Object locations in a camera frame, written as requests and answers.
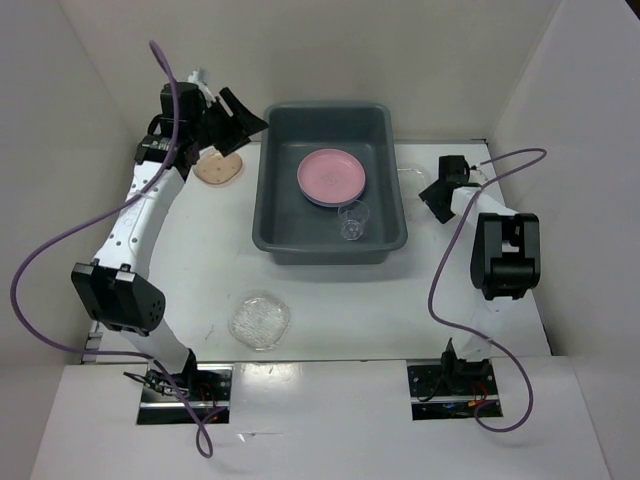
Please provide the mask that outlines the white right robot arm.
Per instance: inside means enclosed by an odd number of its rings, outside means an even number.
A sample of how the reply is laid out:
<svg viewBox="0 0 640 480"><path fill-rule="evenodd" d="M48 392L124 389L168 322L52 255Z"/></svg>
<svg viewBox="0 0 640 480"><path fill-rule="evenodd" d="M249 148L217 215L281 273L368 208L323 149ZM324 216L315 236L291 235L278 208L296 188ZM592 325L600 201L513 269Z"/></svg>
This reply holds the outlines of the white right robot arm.
<svg viewBox="0 0 640 480"><path fill-rule="evenodd" d="M439 382L450 393L460 393L474 379L468 362L489 358L491 342L504 326L507 314L541 277L540 225L532 213L519 213L505 207L471 180L472 167L462 155L439 158L438 177L419 194L442 224L454 217L459 224L441 258L427 297L432 316L435 293L449 255L465 227L474 233L469 276L476 291L476 306L469 320L457 323L438 319L456 331L447 344L447 353L458 359L439 368Z"/></svg>

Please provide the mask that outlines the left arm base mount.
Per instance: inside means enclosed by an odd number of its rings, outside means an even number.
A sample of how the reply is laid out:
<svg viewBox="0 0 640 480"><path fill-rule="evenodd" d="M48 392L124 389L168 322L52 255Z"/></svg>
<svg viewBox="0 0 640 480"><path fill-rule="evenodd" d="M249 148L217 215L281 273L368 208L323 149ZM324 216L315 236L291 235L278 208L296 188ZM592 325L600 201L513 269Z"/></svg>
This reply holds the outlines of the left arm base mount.
<svg viewBox="0 0 640 480"><path fill-rule="evenodd" d="M232 364L201 363L200 378L194 390L175 380L196 416L205 424L228 424L233 379ZM193 424L183 402L168 381L149 369L145 374L123 375L141 387L136 423L138 425Z"/></svg>

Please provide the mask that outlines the blue plastic plate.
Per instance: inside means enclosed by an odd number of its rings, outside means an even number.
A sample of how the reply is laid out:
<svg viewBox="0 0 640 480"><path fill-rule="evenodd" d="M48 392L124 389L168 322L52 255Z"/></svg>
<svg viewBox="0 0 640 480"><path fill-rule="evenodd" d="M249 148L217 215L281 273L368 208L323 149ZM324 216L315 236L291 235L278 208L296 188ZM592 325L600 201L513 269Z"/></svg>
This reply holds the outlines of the blue plastic plate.
<svg viewBox="0 0 640 480"><path fill-rule="evenodd" d="M350 205L358 200L366 189L366 183L300 184L304 197L311 203L327 208Z"/></svg>

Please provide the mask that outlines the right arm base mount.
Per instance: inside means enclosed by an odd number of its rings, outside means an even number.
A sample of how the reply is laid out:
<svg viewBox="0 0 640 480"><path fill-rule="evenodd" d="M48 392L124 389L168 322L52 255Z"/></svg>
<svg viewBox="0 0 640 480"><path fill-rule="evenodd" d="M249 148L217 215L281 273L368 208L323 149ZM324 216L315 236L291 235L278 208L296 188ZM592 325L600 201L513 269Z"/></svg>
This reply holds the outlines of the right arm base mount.
<svg viewBox="0 0 640 480"><path fill-rule="evenodd" d="M413 421L502 417L498 388L488 360L472 362L443 376L438 362L408 362L406 366Z"/></svg>

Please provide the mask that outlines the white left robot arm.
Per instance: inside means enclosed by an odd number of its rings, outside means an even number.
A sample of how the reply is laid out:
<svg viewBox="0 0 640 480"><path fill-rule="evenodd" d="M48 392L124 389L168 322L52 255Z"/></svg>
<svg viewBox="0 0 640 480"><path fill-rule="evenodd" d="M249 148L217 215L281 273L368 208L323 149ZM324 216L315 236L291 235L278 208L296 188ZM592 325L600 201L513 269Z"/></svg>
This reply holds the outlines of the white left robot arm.
<svg viewBox="0 0 640 480"><path fill-rule="evenodd" d="M153 249L201 150L227 156L268 125L229 88L212 95L196 81L165 85L160 104L136 148L126 207L91 262L74 266L71 281L90 318L147 355L154 381L167 372L165 389L185 400L200 385L196 357L167 325L166 297L148 280Z"/></svg>

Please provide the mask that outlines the peach square dish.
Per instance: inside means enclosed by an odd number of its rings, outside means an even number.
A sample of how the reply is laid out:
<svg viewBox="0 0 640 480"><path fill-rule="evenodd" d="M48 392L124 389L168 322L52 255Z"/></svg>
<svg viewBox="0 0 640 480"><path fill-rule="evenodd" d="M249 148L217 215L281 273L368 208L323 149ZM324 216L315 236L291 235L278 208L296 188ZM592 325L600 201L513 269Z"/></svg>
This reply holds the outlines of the peach square dish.
<svg viewBox="0 0 640 480"><path fill-rule="evenodd" d="M244 170L244 162L237 153L223 156L217 152L205 153L193 168L194 175L207 185L224 187L235 181Z"/></svg>

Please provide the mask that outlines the pink plastic plate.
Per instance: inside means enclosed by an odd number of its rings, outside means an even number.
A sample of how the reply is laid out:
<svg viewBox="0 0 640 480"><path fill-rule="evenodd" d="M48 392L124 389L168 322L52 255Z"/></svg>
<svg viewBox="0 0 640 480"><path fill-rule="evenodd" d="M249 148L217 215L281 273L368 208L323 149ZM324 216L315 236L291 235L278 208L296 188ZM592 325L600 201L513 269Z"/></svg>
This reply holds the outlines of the pink plastic plate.
<svg viewBox="0 0 640 480"><path fill-rule="evenodd" d="M296 179L300 184L366 183L361 162L339 149L320 149L300 162Z"/></svg>

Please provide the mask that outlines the clear plastic cup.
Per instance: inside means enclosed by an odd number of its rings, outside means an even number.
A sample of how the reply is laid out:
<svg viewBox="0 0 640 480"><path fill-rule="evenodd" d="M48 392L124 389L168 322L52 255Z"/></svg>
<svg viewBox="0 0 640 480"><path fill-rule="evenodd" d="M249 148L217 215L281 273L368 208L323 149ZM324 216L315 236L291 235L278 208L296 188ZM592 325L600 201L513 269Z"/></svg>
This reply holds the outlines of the clear plastic cup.
<svg viewBox="0 0 640 480"><path fill-rule="evenodd" d="M357 241L365 232L370 210L366 203L355 200L338 208L340 235L344 240Z"/></svg>

